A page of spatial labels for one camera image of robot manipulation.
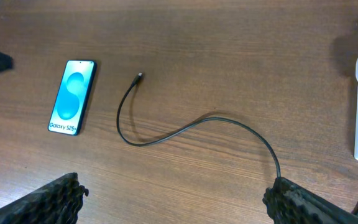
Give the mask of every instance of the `cable connector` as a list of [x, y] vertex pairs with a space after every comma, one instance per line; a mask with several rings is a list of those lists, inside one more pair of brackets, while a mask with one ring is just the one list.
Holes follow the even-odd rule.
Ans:
[[134, 78], [134, 81], [132, 81], [132, 85], [136, 86], [142, 79], [143, 77], [143, 73], [140, 72], [139, 74], [137, 74], [137, 76]]

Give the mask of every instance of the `wood surface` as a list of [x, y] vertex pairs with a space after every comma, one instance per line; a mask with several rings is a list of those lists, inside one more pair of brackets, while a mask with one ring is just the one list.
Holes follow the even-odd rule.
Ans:
[[[273, 160], [220, 122], [150, 147], [209, 114], [275, 149], [282, 175], [337, 206], [358, 204], [353, 158], [358, 1], [0, 1], [0, 207], [67, 172], [90, 190], [78, 223], [273, 223]], [[79, 136], [48, 132], [66, 61], [99, 69]]]

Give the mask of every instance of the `smartphone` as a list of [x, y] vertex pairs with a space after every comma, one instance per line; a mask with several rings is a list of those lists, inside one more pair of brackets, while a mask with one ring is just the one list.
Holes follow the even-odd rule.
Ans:
[[50, 116], [49, 131], [69, 135], [80, 132], [95, 72], [95, 61], [67, 61]]

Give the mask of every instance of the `black power cord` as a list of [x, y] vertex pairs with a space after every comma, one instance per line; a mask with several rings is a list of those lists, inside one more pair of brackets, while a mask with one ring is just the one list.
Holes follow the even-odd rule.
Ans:
[[[176, 130], [175, 132], [171, 133], [171, 134], [168, 134], [166, 135], [165, 137], [163, 138], [160, 138], [158, 140], [155, 140], [155, 141], [150, 141], [150, 142], [145, 142], [145, 143], [133, 143], [133, 142], [130, 142], [128, 141], [124, 135], [122, 135], [121, 133], [121, 129], [119, 127], [119, 115], [121, 113], [121, 108], [122, 108], [122, 105], [124, 104], [125, 102], [125, 99], [127, 98], [128, 94], [131, 92], [131, 90], [140, 82], [140, 80], [142, 79], [143, 77], [143, 73], [140, 73], [138, 74], [134, 81], [132, 81], [129, 89], [126, 91], [124, 97], [122, 97], [122, 100], [118, 106], [118, 111], [117, 111], [117, 120], [116, 120], [116, 123], [117, 123], [117, 132], [118, 134], [121, 136], [122, 140], [124, 140], [126, 143], [130, 144], [131, 146], [137, 146], [137, 147], [144, 147], [144, 146], [151, 146], [151, 145], [154, 145], [154, 144], [158, 144], [158, 143], [161, 143], [165, 140], [168, 140], [174, 136], [176, 136], [177, 134], [180, 134], [190, 128], [194, 128], [195, 126], [203, 123], [203, 122], [207, 122], [207, 121], [223, 121], [223, 122], [227, 122], [227, 123], [231, 123], [231, 124], [235, 124], [235, 125], [238, 125], [246, 130], [248, 130], [249, 132], [251, 132], [252, 134], [254, 134], [255, 136], [257, 136], [264, 144], [265, 146], [267, 147], [267, 149], [269, 150], [269, 152], [271, 153], [272, 157], [273, 157], [273, 160], [274, 160], [274, 163], [276, 165], [276, 171], [277, 171], [277, 177], [281, 177], [281, 172], [280, 172], [280, 164], [278, 163], [278, 159], [277, 159], [277, 156], [276, 154], [274, 153], [274, 150], [273, 148], [270, 146], [270, 144], [266, 141], [265, 138], [263, 138], [258, 132], [256, 132], [255, 130], [253, 130], [252, 128], [238, 122], [238, 121], [234, 121], [232, 119], [227, 119], [227, 118], [220, 118], [220, 117], [210, 117], [210, 118], [203, 118], [203, 119], [199, 119], [197, 121], [194, 121], [178, 130]], [[355, 212], [353, 213], [354, 215], [358, 216], [358, 209], [355, 210]]]

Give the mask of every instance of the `phone screen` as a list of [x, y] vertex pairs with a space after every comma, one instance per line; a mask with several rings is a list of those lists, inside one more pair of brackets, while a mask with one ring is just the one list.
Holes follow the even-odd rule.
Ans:
[[80, 128], [96, 68], [94, 61], [69, 60], [63, 73], [49, 131], [77, 135]]

